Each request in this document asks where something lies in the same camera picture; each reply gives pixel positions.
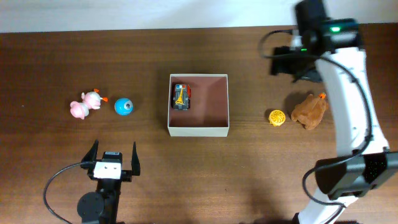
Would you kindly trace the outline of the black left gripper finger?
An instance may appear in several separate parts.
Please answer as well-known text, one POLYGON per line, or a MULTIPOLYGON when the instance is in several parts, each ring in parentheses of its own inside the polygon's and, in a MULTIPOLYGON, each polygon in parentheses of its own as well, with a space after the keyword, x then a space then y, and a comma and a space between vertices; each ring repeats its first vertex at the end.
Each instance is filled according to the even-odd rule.
POLYGON ((132 147, 131 171, 133 176, 140 176, 141 174, 141 165, 137 155, 137 147, 135 141, 132 147))
POLYGON ((82 166, 94 166, 96 163, 99 141, 96 139, 91 149, 85 154, 81 160, 82 166))

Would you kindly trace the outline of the grey toy car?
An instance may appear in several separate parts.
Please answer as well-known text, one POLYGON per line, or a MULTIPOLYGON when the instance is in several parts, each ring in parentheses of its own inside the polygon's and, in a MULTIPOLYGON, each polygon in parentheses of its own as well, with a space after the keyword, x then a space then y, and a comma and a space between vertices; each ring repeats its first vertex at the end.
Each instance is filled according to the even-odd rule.
POLYGON ((176 84, 172 95, 172 108, 175 110, 190 109, 191 89, 188 84, 176 84))

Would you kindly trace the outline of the brown plush toy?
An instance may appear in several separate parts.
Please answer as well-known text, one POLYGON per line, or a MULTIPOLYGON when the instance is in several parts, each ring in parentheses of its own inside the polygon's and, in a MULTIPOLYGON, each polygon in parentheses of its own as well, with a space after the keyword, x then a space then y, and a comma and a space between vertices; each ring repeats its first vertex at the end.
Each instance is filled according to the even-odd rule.
POLYGON ((320 124, 328 108, 325 93, 320 93, 318 96, 309 94, 302 103, 295 106, 291 119, 301 123, 306 130, 313 130, 320 124))

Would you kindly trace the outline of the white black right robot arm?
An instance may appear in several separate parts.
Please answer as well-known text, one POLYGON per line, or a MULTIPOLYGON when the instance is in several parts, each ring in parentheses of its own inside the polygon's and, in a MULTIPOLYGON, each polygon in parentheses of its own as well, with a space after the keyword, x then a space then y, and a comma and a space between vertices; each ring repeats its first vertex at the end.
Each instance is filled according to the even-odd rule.
POLYGON ((294 8, 291 46, 272 54, 273 75, 322 82, 336 129, 336 153, 317 161, 317 189, 294 223, 334 223, 344 210, 397 172, 397 153, 379 126, 366 75, 366 52, 354 19, 332 19, 319 0, 294 8))

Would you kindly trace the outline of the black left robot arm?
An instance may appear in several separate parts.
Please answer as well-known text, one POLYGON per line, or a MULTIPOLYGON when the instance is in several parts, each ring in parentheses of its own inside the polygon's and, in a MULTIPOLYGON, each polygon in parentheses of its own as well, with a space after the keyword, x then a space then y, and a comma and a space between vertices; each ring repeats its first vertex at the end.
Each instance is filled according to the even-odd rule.
POLYGON ((80 167, 87 176, 97 182, 96 190, 84 194, 78 201, 77 212, 82 223, 116 223, 123 182, 131 182, 134 176, 141 174, 136 144, 132 147, 131 169, 122 169, 123 154, 106 151, 97 159, 99 141, 81 160, 80 167))

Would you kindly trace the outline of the yellow ball toy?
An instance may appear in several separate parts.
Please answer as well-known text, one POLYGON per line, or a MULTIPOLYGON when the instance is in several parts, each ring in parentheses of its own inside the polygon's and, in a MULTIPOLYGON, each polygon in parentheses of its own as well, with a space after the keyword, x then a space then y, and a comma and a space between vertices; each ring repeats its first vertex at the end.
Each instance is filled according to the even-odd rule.
POLYGON ((285 123, 285 120, 285 113, 281 110, 273 110, 269 114, 269 121, 273 126, 281 126, 285 123))

